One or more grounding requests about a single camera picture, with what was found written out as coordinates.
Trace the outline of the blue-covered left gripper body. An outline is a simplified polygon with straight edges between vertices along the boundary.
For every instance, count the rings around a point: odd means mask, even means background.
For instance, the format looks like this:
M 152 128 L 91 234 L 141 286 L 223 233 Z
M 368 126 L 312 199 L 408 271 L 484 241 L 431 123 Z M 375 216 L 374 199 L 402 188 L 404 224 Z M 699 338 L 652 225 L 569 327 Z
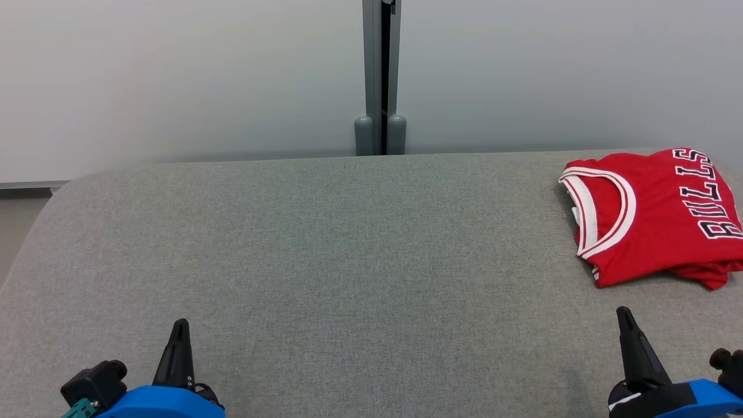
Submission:
M 96 417 L 225 417 L 213 389 L 196 383 L 187 387 L 142 385 L 125 392 Z

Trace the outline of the blue-covered right gripper body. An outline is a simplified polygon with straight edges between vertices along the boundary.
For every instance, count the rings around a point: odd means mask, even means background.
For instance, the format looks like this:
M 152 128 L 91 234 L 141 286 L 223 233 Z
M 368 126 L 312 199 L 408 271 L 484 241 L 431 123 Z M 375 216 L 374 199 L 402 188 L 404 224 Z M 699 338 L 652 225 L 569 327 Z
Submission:
M 741 398 L 708 379 L 653 387 L 609 398 L 609 417 L 721 417 L 740 415 Z

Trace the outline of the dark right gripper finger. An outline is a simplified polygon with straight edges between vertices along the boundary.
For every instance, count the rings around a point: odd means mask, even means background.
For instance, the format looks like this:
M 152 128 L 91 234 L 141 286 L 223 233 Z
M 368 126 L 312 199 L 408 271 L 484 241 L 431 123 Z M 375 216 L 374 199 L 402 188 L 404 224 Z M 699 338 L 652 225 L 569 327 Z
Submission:
M 650 390 L 672 383 L 639 325 L 633 325 L 633 389 Z
M 643 332 L 637 325 L 634 315 L 628 307 L 616 309 L 616 319 L 620 329 L 620 346 L 624 370 L 624 381 L 631 392 L 642 392 L 648 388 L 647 355 L 641 339 Z

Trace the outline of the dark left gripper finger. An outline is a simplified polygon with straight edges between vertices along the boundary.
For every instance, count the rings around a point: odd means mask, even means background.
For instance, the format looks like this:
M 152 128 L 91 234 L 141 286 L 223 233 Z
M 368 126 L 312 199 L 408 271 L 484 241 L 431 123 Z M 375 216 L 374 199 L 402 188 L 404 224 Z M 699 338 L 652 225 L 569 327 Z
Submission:
M 156 386 L 171 386 L 171 368 L 174 360 L 175 328 L 171 330 L 169 339 L 165 344 L 164 352 L 160 357 L 152 384 Z
M 172 383 L 189 391 L 194 386 L 193 347 L 186 318 L 176 320 L 172 329 Z

